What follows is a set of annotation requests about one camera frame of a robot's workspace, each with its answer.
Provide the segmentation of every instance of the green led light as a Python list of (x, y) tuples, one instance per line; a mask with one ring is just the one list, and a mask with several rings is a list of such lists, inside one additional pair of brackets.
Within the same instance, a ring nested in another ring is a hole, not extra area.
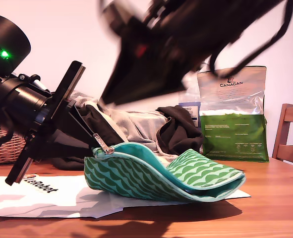
[(8, 52), (6, 52), (6, 51), (1, 51), (0, 52), (0, 55), (1, 55), (1, 57), (3, 58), (3, 59), (8, 59), (9, 58), (9, 54), (8, 54)]

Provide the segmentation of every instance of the white paper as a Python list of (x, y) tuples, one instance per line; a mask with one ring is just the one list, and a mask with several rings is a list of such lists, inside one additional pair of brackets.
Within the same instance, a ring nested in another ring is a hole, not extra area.
[[(128, 198), (93, 190), (88, 187), (84, 175), (28, 176), (30, 178), (12, 186), (5, 183), (6, 177), (0, 177), (0, 216), (99, 218), (122, 211), (124, 207), (185, 204)], [(250, 195), (237, 190), (228, 198), (247, 196)]]

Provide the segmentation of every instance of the grey fabric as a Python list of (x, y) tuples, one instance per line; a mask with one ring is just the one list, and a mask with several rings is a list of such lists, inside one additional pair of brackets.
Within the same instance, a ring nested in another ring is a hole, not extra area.
[(160, 112), (111, 109), (101, 103), (98, 105), (97, 99), (78, 91), (73, 91), (70, 98), (76, 101), (77, 107), (84, 104), (95, 107), (124, 141), (147, 146), (164, 164), (177, 158), (177, 155), (164, 153), (156, 143), (157, 131), (167, 122), (167, 118)]

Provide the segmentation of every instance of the pet food bag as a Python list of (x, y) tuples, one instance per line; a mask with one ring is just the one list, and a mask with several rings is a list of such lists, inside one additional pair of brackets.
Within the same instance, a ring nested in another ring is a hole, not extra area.
[[(230, 68), (217, 70), (224, 74)], [(203, 154), (209, 159), (268, 162), (264, 90), (266, 67), (246, 66), (221, 79), (197, 74), (204, 135)]]

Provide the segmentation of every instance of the clothing pile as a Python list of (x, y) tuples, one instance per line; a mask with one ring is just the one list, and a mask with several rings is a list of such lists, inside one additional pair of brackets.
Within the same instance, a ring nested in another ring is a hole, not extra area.
[[(181, 106), (159, 107), (154, 111), (121, 111), (102, 107), (95, 98), (78, 91), (70, 98), (76, 101), (84, 121), (108, 146), (141, 143), (168, 165), (188, 149), (199, 152), (202, 145), (202, 133)], [(54, 158), (52, 163), (61, 170), (84, 169), (84, 158)]]

